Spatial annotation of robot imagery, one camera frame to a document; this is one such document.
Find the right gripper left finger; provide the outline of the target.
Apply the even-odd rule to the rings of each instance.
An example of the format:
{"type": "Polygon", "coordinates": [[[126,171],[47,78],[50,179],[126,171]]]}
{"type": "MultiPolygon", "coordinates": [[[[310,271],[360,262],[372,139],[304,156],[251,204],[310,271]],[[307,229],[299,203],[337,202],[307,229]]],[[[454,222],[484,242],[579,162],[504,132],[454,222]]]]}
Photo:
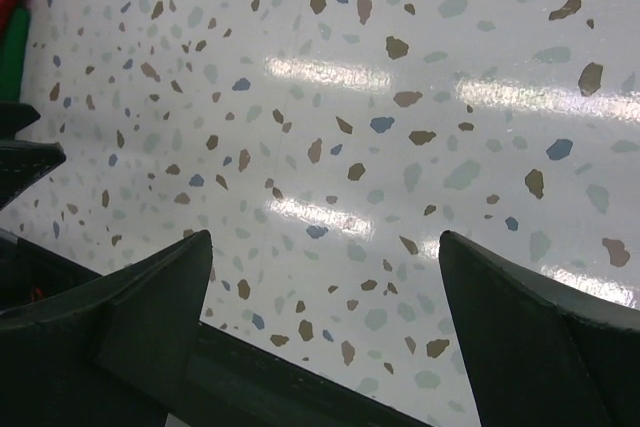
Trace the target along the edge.
{"type": "Polygon", "coordinates": [[[162,426],[213,263],[193,233],[106,276],[1,313],[4,426],[162,426]]]}

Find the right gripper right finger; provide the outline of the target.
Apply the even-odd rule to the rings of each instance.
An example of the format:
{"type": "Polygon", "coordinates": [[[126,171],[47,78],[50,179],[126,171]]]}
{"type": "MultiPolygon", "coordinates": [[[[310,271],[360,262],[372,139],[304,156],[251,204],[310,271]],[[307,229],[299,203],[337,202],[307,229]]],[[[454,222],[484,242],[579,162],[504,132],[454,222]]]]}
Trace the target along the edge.
{"type": "Polygon", "coordinates": [[[439,266],[484,426],[636,426],[639,313],[453,231],[439,266]]]}

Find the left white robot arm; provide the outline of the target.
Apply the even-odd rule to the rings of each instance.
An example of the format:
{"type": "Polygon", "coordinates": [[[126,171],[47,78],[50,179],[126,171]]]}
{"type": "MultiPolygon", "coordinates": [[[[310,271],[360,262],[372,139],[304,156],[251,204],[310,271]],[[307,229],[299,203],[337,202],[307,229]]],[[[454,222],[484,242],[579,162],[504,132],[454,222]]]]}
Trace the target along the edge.
{"type": "Polygon", "coordinates": [[[18,140],[16,135],[40,119],[34,107],[1,102],[1,208],[66,161],[59,144],[18,140]]]}

